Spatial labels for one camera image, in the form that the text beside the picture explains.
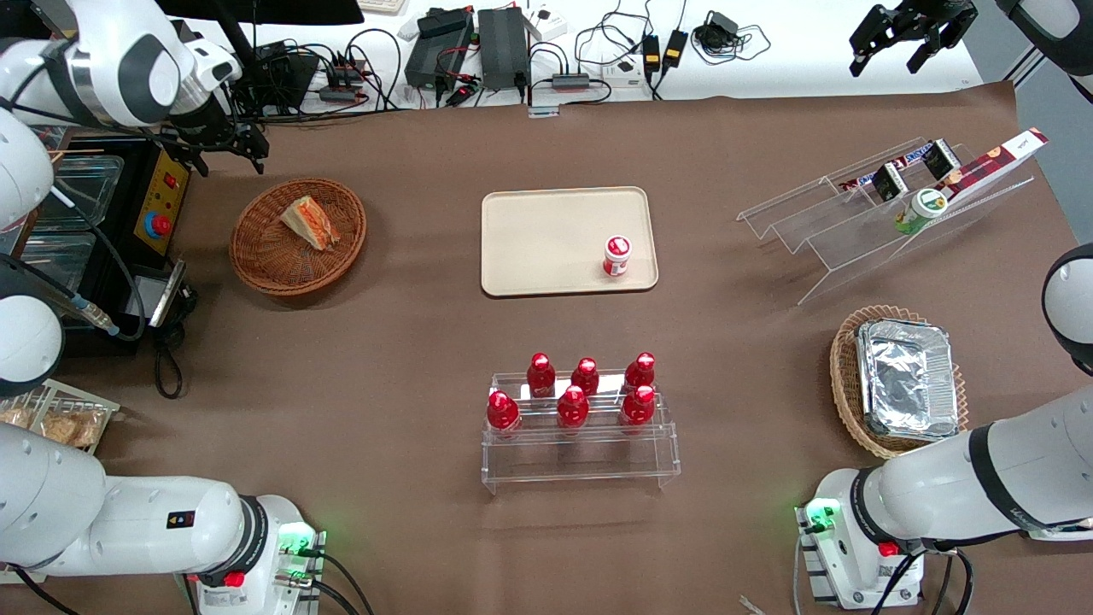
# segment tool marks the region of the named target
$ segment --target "wire basket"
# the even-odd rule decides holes
[[[310,194],[330,216],[341,240],[315,249],[281,221],[281,213]],[[293,179],[250,201],[232,230],[228,256],[239,279],[266,294],[290,296],[318,289],[349,270],[364,246],[364,204],[352,190],[329,179]]]
[[[870,305],[850,315],[843,322],[843,327],[838,328],[838,333],[831,344],[831,390],[835,398],[835,407],[838,409],[838,417],[843,419],[850,436],[870,453],[890,460],[907,451],[920,449],[929,442],[878,436],[866,427],[866,417],[861,410],[857,332],[862,324],[881,319],[929,324],[915,312],[895,305]],[[956,389],[959,427],[961,431],[966,431],[967,395],[964,393],[964,378],[956,365],[953,365],[953,386]]]

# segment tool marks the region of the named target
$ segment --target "beige tray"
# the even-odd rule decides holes
[[[625,235],[624,274],[603,272],[603,244]],[[493,192],[482,199],[482,289],[493,296],[619,292],[656,285],[649,200],[642,188]]]

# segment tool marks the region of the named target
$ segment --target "white table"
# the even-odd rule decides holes
[[[538,7],[540,0],[520,0]],[[603,13],[614,9],[613,1],[588,0],[549,0],[551,10],[563,14],[568,21],[568,33],[554,39],[569,56],[572,69],[576,68],[573,58],[574,37],[580,29],[591,27],[600,21]],[[500,0],[477,3],[475,9],[497,8]],[[762,26],[772,47],[753,61],[736,60],[721,66],[706,66],[697,57],[696,51],[687,45],[679,68],[673,69],[665,79],[660,94],[665,98],[705,98],[709,96],[732,96],[740,98],[753,97],[791,97],[791,96],[841,96],[865,94],[918,94],[951,92],[963,87],[980,85],[979,76],[967,49],[963,44],[954,49],[943,49],[926,62],[918,74],[907,72],[906,61],[917,48],[917,43],[903,43],[892,49],[878,54],[866,67],[859,78],[849,72],[850,45],[848,43],[854,28],[861,23],[868,10],[875,0],[763,0],[762,2],[734,2],[726,5],[717,3],[716,8],[741,26],[757,24]],[[402,25],[423,14],[428,8],[440,5],[455,8],[461,5],[440,0],[407,0],[402,10],[396,15],[381,13],[365,13],[365,23],[345,26],[287,26],[259,25],[258,43],[266,44],[284,38],[294,38],[299,44],[322,43],[334,49],[344,48],[349,39],[357,32],[368,27],[380,27],[396,34]],[[643,0],[621,0],[621,11],[644,13]],[[661,51],[668,43],[669,34],[675,27],[680,17],[682,0],[650,0],[649,12],[654,28],[660,37]],[[689,32],[700,25],[713,3],[687,0],[683,14],[682,29]],[[213,22],[187,20],[190,26],[204,34],[205,37],[226,45],[227,40]],[[626,17],[613,17],[614,23],[627,35],[638,40],[642,34],[642,22]],[[250,25],[244,24],[243,29],[250,35]],[[390,39],[379,33],[367,34],[360,39],[378,70],[385,84],[395,76],[396,54]],[[410,56],[411,43],[399,40],[402,59]],[[618,48],[608,43],[602,34],[597,33],[593,42],[586,47],[583,57],[613,58]],[[548,54],[537,54],[532,62],[532,82],[550,76],[557,69],[556,60]],[[463,67],[466,72],[480,72],[478,58],[471,56]],[[600,74],[598,67],[586,66],[592,78]],[[413,90],[408,90],[401,71],[398,74],[392,100],[399,106],[418,108],[420,99]],[[317,78],[315,85],[322,85]],[[557,104],[560,102],[595,98],[599,91],[585,93],[559,94],[542,84],[536,90],[537,105]],[[308,95],[305,110],[329,110],[339,105],[328,105],[317,99],[315,94]],[[427,106],[434,105],[434,98],[425,93]],[[646,88],[616,90],[612,100],[648,99]],[[504,90],[483,96],[480,105],[518,104],[519,95],[515,90]],[[471,106],[473,100],[465,103]],[[372,104],[362,108],[371,108]]]

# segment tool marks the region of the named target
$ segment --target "aluminum foil container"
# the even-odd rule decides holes
[[[936,442],[959,431],[952,354],[944,330],[881,320],[858,328],[866,425],[878,436]]]

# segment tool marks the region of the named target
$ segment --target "red button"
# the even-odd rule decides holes
[[[238,570],[232,570],[227,575],[224,575],[224,586],[228,588],[242,588],[243,581],[246,576]]]
[[[881,543],[877,545],[877,551],[881,552],[881,557],[892,557],[900,555],[900,545],[895,543]]]
[[[156,214],[152,217],[152,229],[161,237],[171,234],[171,218],[166,215]]]

